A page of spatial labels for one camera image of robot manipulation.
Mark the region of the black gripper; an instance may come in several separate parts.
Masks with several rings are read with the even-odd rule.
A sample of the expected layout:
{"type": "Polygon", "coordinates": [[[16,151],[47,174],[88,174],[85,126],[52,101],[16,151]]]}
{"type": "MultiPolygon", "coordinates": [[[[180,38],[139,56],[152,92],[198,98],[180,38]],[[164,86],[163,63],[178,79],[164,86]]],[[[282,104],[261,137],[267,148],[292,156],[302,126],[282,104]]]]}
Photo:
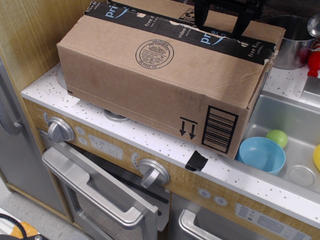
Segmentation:
{"type": "Polygon", "coordinates": [[[239,39],[252,18],[260,18],[265,0],[195,0],[194,1],[194,22],[195,25],[202,30],[207,20],[211,5],[239,13],[235,26],[233,28],[231,38],[239,39]]]}

